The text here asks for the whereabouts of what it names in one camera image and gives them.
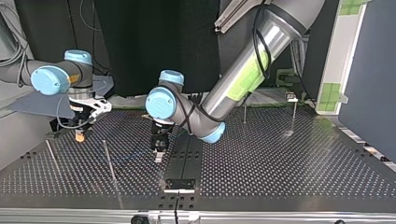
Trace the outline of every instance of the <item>wall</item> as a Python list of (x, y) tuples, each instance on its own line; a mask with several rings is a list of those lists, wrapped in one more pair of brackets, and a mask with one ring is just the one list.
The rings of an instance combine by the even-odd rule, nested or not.
[[(2, 2), (14, 7), (12, 0)], [(16, 26), (18, 20), (7, 13)], [(24, 152), (37, 146), (50, 131), (50, 117), (15, 113), (6, 106), (32, 91), (31, 87), (18, 88), (15, 84), (0, 81), (0, 170), (15, 161)]]
[(339, 119), (353, 133), (396, 161), (396, 1), (367, 4)]

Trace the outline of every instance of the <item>silver robot arm segment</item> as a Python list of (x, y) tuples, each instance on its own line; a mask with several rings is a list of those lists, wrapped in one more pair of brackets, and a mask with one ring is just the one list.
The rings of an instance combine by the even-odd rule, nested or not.
[[(271, 62), (292, 39), (301, 37), (309, 29), (323, 4), (324, 0), (274, 0), (266, 8), (264, 21), (258, 29), (271, 53)], [(263, 43), (258, 48), (262, 64), (266, 64), (269, 59)], [(166, 70), (161, 73), (159, 86), (149, 93), (146, 109), (155, 123), (176, 123), (190, 134), (215, 143), (225, 130), (222, 121), (244, 96), (263, 81), (253, 41), (250, 41), (201, 105), (195, 105), (181, 94), (183, 75)], [(165, 133), (166, 129), (156, 131), (153, 134)], [(158, 147), (160, 144), (161, 141), (151, 140), (154, 150), (163, 150), (163, 147)]]

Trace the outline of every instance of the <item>metal rod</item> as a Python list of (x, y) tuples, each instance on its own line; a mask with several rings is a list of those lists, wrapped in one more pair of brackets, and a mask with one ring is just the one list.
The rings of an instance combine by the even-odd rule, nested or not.
[(50, 157), (51, 157), (53, 160), (56, 160), (55, 154), (53, 154), (52, 147), (50, 146), (50, 141), (49, 141), (49, 140), (46, 140), (46, 144), (47, 144), (47, 148), (49, 149)]
[(116, 175), (114, 174), (113, 162), (111, 162), (110, 153), (108, 152), (106, 140), (103, 140), (103, 147), (105, 148), (105, 153), (106, 153), (106, 156), (107, 156), (108, 167), (110, 167), (111, 176), (113, 177), (114, 181), (117, 181)]
[(295, 118), (296, 118), (297, 103), (298, 103), (298, 101), (296, 101), (296, 102), (294, 103), (293, 119), (295, 119)]
[(248, 113), (248, 107), (247, 104), (244, 105), (244, 123), (247, 123), (247, 113)]

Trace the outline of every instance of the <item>end effector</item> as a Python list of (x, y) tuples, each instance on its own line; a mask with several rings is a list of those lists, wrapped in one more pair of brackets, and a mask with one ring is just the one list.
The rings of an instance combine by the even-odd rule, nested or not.
[(153, 117), (151, 148), (163, 152), (169, 146), (168, 135), (178, 124), (189, 134), (195, 134), (207, 143), (219, 141), (225, 131), (225, 123), (208, 116), (200, 105), (182, 94), (184, 76), (172, 70), (164, 70), (160, 80), (148, 95), (146, 109)]

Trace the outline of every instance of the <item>cable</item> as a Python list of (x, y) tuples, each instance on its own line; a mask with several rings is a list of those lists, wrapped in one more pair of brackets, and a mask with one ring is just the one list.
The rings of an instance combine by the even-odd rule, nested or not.
[[(4, 7), (6, 9), (8, 9), (9, 11), (12, 12), (12, 14), (14, 14), (15, 18), (18, 21), (20, 20), (18, 13), (12, 7), (6, 5), (3, 2), (0, 2), (0, 7)], [(27, 69), (27, 48), (29, 47), (29, 44), (26, 40), (26, 35), (24, 34), (24, 32), (21, 31), (21, 33), (20, 33), (18, 28), (15, 27), (15, 25), (12, 23), (11, 19), (8, 17), (8, 15), (5, 13), (4, 10), (0, 11), (0, 13), (1, 12), (3, 12), (2, 15), (4, 16), (5, 20), (7, 21), (7, 25), (10, 26), (9, 27), (10, 31), (12, 32), (12, 35), (14, 36), (15, 41), (17, 43), (17, 50), (15, 51), (14, 55), (11, 58), (9, 58), (3, 62), (0, 62), (0, 66), (2, 66), (2, 67), (9, 66), (9, 65), (14, 64), (17, 60), (21, 59), (21, 64), (20, 64), (20, 67), (18, 69), (18, 74), (17, 74), (17, 84), (18, 84), (18, 87), (22, 87), (23, 85), (26, 85), (26, 83), (23, 82), (23, 79), (21, 76), (22, 76), (23, 67), (25, 69)]]
[[(96, 8), (95, 8), (95, 4), (94, 4), (94, 2), (92, 0), (92, 25), (93, 25), (93, 28), (96, 28), (96, 26), (95, 26), (96, 25), (95, 15), (96, 15)], [(92, 58), (93, 58), (93, 61), (96, 62), (96, 64), (98, 64), (101, 68), (106, 69), (106, 70), (110, 70), (109, 67), (104, 67), (101, 63), (99, 63), (96, 60), (96, 55), (95, 55), (95, 35), (96, 35), (96, 32), (94, 30), (92, 30)]]
[(81, 0), (81, 2), (79, 3), (79, 16), (81, 17), (82, 23), (84, 23), (85, 26), (87, 26), (88, 28), (94, 30), (94, 31), (102, 31), (101, 29), (97, 29), (94, 27), (91, 27), (87, 22), (85, 22), (84, 20), (84, 16), (82, 15), (82, 6), (84, 4), (84, 0)]
[(311, 100), (312, 104), (314, 104), (315, 107), (317, 107), (317, 103), (315, 103), (315, 99), (311, 97), (311, 95), (309, 94), (308, 90), (305, 87), (305, 84), (303, 82), (303, 78), (302, 78), (302, 74), (300, 74), (299, 69), (297, 68), (297, 59), (295, 58), (295, 49), (294, 46), (291, 44), (290, 45), (290, 49), (291, 49), (291, 57), (292, 57), (292, 62), (294, 64), (294, 67), (296, 67), (296, 73), (297, 73), (297, 77), (300, 79), (300, 83), (303, 87), (303, 90), (305, 91), (306, 95), (308, 96), (309, 100)]
[[(258, 19), (259, 19), (260, 13), (262, 12), (262, 8), (265, 7), (265, 6), (266, 6), (265, 5), (265, 1), (262, 1), (262, 3), (259, 5), (259, 8), (256, 11), (256, 15), (254, 17), (254, 22), (253, 22), (252, 34), (253, 34), (253, 46), (254, 46), (254, 50), (255, 50), (255, 53), (256, 53), (257, 61), (259, 63), (259, 67), (262, 70), (262, 74), (265, 76), (265, 78), (268, 79), (270, 77), (272, 55), (271, 55), (271, 51), (269, 50), (269, 47), (268, 47), (267, 43), (265, 42), (265, 39), (262, 36), (262, 33), (257, 29), (257, 23), (258, 23)], [(265, 71), (265, 68), (262, 65), (262, 57), (260, 55), (259, 43), (258, 43), (257, 37), (260, 39), (260, 41), (264, 45), (265, 52), (267, 53), (267, 57), (268, 57), (267, 71), (268, 72)]]

